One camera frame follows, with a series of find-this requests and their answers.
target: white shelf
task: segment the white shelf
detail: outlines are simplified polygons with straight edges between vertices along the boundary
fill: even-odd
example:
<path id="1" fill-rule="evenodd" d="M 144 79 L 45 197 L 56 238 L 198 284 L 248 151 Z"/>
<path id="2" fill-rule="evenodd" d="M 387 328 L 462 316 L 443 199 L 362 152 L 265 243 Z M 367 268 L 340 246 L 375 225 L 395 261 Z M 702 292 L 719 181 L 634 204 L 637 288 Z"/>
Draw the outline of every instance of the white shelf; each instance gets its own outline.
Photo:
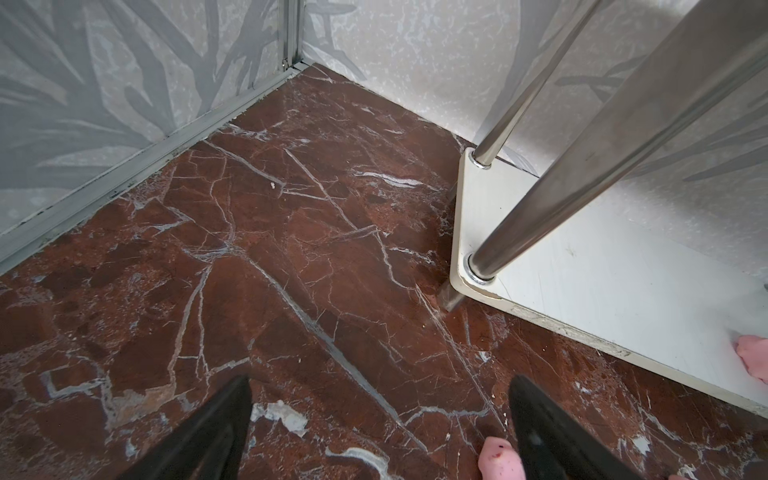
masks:
<path id="1" fill-rule="evenodd" d="M 733 349 L 768 337 L 768 292 L 756 278 L 616 216 L 596 200 L 487 286 L 463 259 L 536 177 L 501 161 L 459 167 L 451 284 L 475 300 L 768 417 L 768 385 Z"/>

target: brown marble floor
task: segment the brown marble floor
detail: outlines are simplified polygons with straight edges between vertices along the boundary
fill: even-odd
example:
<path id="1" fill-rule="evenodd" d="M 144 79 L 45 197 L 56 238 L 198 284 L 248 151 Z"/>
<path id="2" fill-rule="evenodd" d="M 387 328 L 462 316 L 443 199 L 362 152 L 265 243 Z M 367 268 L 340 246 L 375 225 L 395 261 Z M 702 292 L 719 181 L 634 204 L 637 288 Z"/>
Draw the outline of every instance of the brown marble floor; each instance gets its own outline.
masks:
<path id="1" fill-rule="evenodd" d="M 524 373 L 647 478 L 768 478 L 764 419 L 473 301 L 439 311 L 465 145 L 310 68 L 5 274 L 0 471 L 113 478 L 247 373 L 294 422 L 255 415 L 241 478 L 478 478 Z"/>

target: gray leaf-patterned wallpaper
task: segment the gray leaf-patterned wallpaper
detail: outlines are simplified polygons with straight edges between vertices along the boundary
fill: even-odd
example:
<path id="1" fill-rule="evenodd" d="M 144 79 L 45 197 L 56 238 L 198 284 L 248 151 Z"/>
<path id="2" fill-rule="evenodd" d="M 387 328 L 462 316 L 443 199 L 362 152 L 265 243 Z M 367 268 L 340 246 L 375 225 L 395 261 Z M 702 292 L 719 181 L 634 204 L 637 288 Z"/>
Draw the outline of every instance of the gray leaf-patterned wallpaper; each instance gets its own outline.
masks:
<path id="1" fill-rule="evenodd" d="M 303 51 L 479 142 L 583 1 L 307 0 Z M 603 0 L 504 156 L 544 172 L 695 3 Z M 768 281 L 768 71 L 597 201 Z"/>
<path id="2" fill-rule="evenodd" d="M 281 69 L 277 0 L 4 0 L 0 231 Z"/>

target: pink cloth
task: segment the pink cloth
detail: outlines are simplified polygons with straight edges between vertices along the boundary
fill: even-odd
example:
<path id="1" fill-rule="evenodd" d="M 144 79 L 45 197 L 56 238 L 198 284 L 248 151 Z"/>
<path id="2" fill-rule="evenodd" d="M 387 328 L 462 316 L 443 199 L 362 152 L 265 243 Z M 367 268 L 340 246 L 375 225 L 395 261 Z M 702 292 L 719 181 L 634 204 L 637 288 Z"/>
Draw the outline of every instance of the pink cloth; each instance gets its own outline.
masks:
<path id="1" fill-rule="evenodd" d="M 768 339 L 742 335 L 736 344 L 736 353 L 744 361 L 747 372 L 768 383 Z"/>
<path id="2" fill-rule="evenodd" d="M 478 467 L 482 472 L 482 480 L 525 480 L 520 455 L 509 442 L 498 437 L 485 439 Z"/>

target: chrome metal pole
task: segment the chrome metal pole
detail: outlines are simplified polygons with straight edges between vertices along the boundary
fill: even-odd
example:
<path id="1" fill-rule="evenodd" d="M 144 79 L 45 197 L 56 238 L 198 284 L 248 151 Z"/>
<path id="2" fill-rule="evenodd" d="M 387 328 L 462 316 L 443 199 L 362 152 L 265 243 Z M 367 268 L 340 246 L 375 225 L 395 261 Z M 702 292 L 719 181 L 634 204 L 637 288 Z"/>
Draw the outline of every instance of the chrome metal pole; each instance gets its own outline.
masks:
<path id="1" fill-rule="evenodd" d="M 552 164 L 468 267 L 489 280 L 768 65 L 768 0 L 701 0 Z"/>
<path id="2" fill-rule="evenodd" d="M 565 38 L 560 42 L 558 49 L 554 51 L 552 58 L 549 59 L 547 64 L 541 69 L 536 77 L 530 84 L 523 90 L 523 92 L 512 102 L 507 112 L 498 121 L 495 127 L 485 135 L 480 145 L 475 149 L 475 153 L 472 155 L 477 163 L 484 167 L 489 167 L 491 162 L 496 158 L 498 152 L 504 147 L 509 135 L 512 133 L 512 129 L 518 124 L 520 118 L 528 107 L 533 103 L 534 98 L 547 83 L 547 79 L 556 67 L 560 64 L 560 60 L 563 59 L 568 49 L 573 45 L 574 40 L 581 33 L 581 30 L 589 21 L 592 14 L 601 0 L 592 0 L 592 2 L 585 8 L 582 8 L 580 15 L 574 15 L 569 21 L 568 25 L 562 29 L 558 34 L 559 36 L 565 35 Z"/>
<path id="3" fill-rule="evenodd" d="M 452 312 L 462 301 L 464 301 L 464 293 L 460 293 L 451 285 L 451 279 L 442 283 L 437 291 L 437 301 L 440 306 L 447 312 Z"/>

